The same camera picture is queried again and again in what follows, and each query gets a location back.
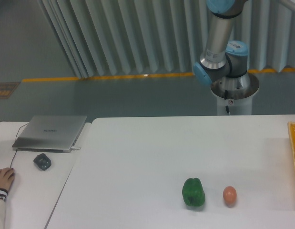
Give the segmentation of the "person's hand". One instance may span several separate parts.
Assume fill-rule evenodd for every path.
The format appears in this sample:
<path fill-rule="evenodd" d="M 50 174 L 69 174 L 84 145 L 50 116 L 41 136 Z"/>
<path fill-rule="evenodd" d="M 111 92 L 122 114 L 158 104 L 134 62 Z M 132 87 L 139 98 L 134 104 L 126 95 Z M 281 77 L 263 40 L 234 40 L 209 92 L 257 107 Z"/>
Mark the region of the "person's hand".
<path fill-rule="evenodd" d="M 0 189 L 10 190 L 15 179 L 15 170 L 10 167 L 0 169 Z"/>

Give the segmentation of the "white sleeved forearm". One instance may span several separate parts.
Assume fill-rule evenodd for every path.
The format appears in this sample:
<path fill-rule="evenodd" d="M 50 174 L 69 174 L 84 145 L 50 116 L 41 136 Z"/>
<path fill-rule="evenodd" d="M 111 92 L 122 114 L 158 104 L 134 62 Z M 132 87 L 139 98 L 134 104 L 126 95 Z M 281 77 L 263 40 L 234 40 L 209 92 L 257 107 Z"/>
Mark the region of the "white sleeved forearm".
<path fill-rule="evenodd" d="M 8 195 L 8 191 L 0 188 L 0 229 L 5 228 L 5 217 L 6 217 L 5 199 L 7 195 Z"/>

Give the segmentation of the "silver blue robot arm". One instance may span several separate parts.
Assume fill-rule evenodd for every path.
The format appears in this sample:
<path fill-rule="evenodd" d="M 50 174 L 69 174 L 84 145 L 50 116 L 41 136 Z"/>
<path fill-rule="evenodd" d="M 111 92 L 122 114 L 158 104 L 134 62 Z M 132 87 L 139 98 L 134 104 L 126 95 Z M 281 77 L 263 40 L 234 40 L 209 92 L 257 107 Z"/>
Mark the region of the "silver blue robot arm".
<path fill-rule="evenodd" d="M 295 0 L 208 0 L 206 45 L 193 65 L 206 85 L 267 66 L 295 69 Z"/>

